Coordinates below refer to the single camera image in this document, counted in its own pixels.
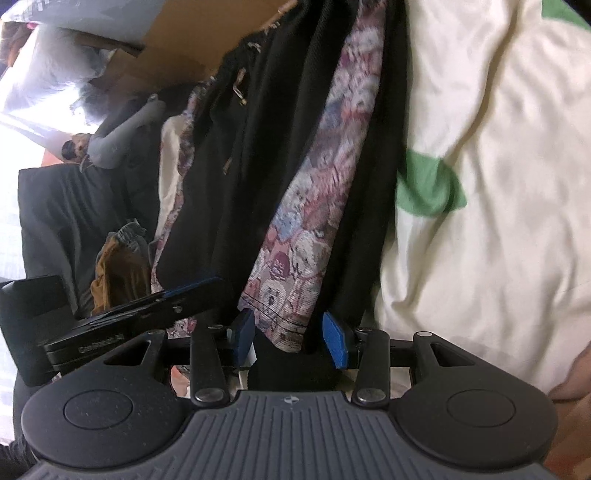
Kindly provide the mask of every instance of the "grey sleeve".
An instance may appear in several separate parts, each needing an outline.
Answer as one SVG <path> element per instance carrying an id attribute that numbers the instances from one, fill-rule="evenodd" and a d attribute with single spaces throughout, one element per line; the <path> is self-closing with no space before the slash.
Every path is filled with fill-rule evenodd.
<path id="1" fill-rule="evenodd" d="M 146 103 L 113 131 L 100 137 L 93 135 L 88 144 L 90 161 L 100 168 L 117 168 L 129 150 L 129 144 L 138 127 L 160 120 L 166 109 L 161 100 Z"/>

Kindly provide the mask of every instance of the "metal screw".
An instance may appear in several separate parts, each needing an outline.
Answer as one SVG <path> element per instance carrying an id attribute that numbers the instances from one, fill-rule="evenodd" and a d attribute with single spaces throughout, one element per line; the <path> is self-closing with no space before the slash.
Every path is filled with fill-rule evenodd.
<path id="1" fill-rule="evenodd" d="M 379 388 L 362 388 L 357 392 L 357 399 L 361 403 L 377 403 L 386 398 L 386 394 Z"/>
<path id="2" fill-rule="evenodd" d="M 195 400 L 201 403 L 215 403 L 223 400 L 224 391 L 218 387 L 202 388 L 195 393 Z"/>

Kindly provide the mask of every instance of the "white bedsheet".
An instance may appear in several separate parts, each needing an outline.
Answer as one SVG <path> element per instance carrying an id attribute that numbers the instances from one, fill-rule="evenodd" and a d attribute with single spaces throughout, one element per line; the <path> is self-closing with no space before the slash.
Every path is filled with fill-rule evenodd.
<path id="1" fill-rule="evenodd" d="M 561 0 L 407 5 L 407 171 L 376 321 L 549 392 L 591 341 L 591 30 Z"/>

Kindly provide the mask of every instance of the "blue gripper pad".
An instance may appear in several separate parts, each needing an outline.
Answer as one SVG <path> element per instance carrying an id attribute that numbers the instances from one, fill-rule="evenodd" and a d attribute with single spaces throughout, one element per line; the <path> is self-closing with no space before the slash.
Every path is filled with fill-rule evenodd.
<path id="1" fill-rule="evenodd" d="M 322 336 L 333 358 L 335 367 L 339 369 L 347 368 L 349 352 L 345 344 L 345 333 L 328 312 L 322 317 Z"/>

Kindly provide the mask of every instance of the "brown fabric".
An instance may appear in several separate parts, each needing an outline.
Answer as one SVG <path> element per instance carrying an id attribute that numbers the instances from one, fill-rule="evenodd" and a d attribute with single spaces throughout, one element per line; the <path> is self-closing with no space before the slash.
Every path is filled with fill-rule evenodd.
<path id="1" fill-rule="evenodd" d="M 93 315 L 150 295 L 150 266 L 140 254 L 110 238 L 96 263 L 90 292 L 95 301 Z"/>
<path id="2" fill-rule="evenodd" d="M 561 480 L 591 478 L 591 394 L 556 403 L 558 432 L 544 462 Z"/>

